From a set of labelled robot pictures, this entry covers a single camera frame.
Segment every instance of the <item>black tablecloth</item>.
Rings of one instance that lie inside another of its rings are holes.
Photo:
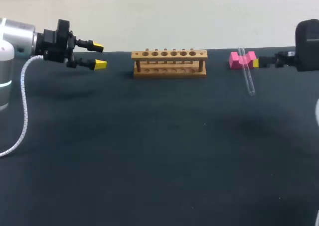
[[[127,52],[104,53],[102,72],[32,64],[27,136],[0,159],[0,225],[314,225],[319,72],[252,70],[250,97],[231,51],[208,51],[206,79],[134,80]],[[1,151],[22,129],[22,64]]]

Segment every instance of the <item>pink block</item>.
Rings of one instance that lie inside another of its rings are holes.
[[[250,51],[243,58],[239,58],[237,52],[231,52],[230,57],[229,57],[230,69],[242,69],[242,64],[244,62],[244,58],[246,58],[248,67],[254,68],[253,60],[256,59],[256,54],[254,51]]]

